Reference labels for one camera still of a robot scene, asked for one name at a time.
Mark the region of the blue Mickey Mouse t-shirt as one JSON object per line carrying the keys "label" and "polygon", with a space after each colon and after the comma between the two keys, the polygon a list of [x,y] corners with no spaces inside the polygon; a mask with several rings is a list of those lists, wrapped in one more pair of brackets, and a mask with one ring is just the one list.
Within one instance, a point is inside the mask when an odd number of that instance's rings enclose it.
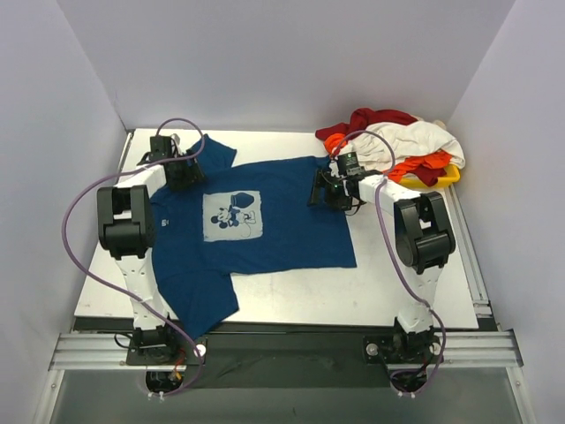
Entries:
{"label": "blue Mickey Mouse t-shirt", "polygon": [[190,337],[238,310],[234,274],[356,267],[344,213],[307,204],[327,158],[236,166],[235,149],[210,138],[196,146],[205,181],[150,198],[158,290]]}

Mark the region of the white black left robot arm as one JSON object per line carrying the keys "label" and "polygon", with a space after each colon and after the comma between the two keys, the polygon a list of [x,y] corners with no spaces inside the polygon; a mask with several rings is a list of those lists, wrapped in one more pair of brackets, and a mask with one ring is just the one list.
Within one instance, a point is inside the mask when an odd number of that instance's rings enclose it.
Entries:
{"label": "white black left robot arm", "polygon": [[177,134],[154,135],[150,149],[125,181],[97,190],[99,242],[115,261],[133,311],[130,349],[161,364],[181,350],[180,338],[158,291],[152,265],[157,227],[150,198],[158,190],[183,191],[205,180],[192,150],[182,152]]}

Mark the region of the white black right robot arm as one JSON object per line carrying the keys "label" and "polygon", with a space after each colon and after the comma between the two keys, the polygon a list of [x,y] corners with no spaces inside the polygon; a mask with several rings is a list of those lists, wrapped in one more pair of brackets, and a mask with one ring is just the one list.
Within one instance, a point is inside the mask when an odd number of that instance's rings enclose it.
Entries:
{"label": "white black right robot arm", "polygon": [[329,166],[315,171],[308,205],[342,212],[368,203],[376,207],[389,257],[409,296],[395,318],[392,353],[412,360],[421,351],[432,352],[438,343],[433,334],[437,285],[456,249],[442,195],[420,193],[366,170],[355,153],[339,155],[335,162],[336,174]]}

